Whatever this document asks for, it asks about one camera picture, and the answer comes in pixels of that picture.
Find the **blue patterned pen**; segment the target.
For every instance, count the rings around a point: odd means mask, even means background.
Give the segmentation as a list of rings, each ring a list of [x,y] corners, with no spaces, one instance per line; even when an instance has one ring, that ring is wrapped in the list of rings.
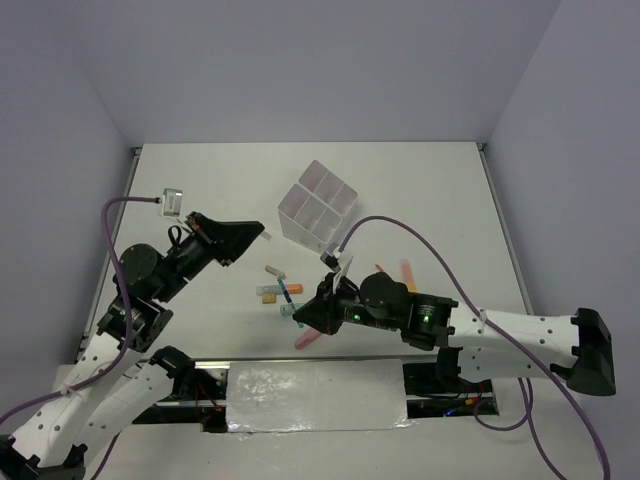
[[[284,304],[286,304],[286,303],[296,303],[296,302],[294,302],[294,301],[293,301],[293,299],[292,299],[292,297],[291,297],[291,294],[289,294],[289,293],[286,291],[286,289],[285,289],[284,279],[277,278],[277,283],[278,283],[278,285],[279,285],[279,286],[281,286],[281,287],[282,287],[282,289],[283,289],[283,293],[282,293],[282,295],[283,295],[283,297],[284,297],[284,299],[285,299],[285,303],[284,303]]]

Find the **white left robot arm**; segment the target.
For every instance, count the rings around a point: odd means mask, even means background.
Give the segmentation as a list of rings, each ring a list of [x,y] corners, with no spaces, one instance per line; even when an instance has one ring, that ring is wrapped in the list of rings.
[[[95,455],[155,402],[189,396],[195,362],[175,347],[149,350],[171,320],[165,305],[210,263],[228,267],[263,233],[258,221],[219,222],[199,212],[169,229],[161,254],[127,248],[117,295],[57,392],[1,438],[6,479],[81,479]]]

